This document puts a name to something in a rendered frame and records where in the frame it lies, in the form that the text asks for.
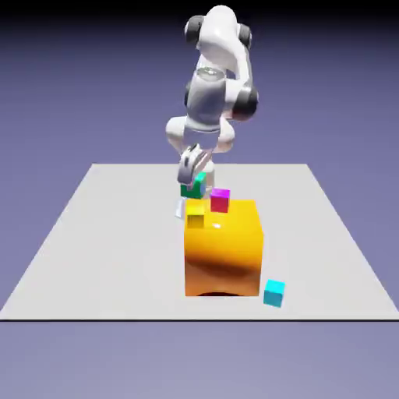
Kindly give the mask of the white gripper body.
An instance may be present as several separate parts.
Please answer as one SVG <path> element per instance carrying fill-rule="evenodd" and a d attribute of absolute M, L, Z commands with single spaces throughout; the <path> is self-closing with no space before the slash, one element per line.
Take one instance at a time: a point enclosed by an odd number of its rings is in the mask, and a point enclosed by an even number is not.
<path fill-rule="evenodd" d="M 180 143 L 176 148 L 180 154 L 178 183 L 192 185 L 200 172 L 205 172 L 208 175 L 213 174 L 213 151 L 211 149 L 203 149 L 198 143 L 190 146 Z"/>

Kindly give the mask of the small green cube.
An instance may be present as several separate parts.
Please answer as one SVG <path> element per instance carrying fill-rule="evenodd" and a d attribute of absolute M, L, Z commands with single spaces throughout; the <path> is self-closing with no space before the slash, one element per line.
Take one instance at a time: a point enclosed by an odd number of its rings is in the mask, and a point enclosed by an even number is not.
<path fill-rule="evenodd" d="M 201 171 L 193 180 L 191 185 L 180 185 L 182 197 L 190 199 L 202 199 L 207 188 L 207 175 Z"/>

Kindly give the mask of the small magenta cube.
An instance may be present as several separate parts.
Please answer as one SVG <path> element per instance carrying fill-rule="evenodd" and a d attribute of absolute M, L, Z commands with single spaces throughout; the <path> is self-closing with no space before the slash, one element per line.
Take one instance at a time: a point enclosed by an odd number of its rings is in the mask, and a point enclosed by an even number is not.
<path fill-rule="evenodd" d="M 229 189 L 213 188 L 210 193 L 210 210 L 215 213 L 227 213 L 229 201 Z"/>

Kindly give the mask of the small yellow cube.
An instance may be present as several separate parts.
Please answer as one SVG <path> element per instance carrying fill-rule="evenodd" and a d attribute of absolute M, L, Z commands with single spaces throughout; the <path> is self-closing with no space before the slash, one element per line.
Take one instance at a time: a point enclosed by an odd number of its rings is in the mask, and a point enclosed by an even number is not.
<path fill-rule="evenodd" d="M 187 228 L 202 228 L 204 226 L 205 207 L 202 203 L 187 204 L 185 215 Z"/>

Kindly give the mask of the small cyan cube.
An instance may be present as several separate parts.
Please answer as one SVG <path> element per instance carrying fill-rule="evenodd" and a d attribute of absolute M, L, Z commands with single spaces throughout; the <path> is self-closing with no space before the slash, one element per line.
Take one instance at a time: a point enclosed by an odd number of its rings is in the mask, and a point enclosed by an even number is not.
<path fill-rule="evenodd" d="M 281 307 L 284 297 L 285 283 L 269 279 L 263 293 L 263 303 L 274 307 Z"/>

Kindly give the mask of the large orange box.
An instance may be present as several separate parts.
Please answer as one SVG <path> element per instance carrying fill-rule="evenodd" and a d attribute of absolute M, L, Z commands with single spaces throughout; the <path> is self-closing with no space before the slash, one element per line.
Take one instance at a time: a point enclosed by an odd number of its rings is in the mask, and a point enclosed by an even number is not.
<path fill-rule="evenodd" d="M 263 262 L 263 229 L 252 199 L 232 199 L 227 213 L 202 203 L 204 226 L 184 226 L 185 294 L 254 297 L 260 293 Z"/>

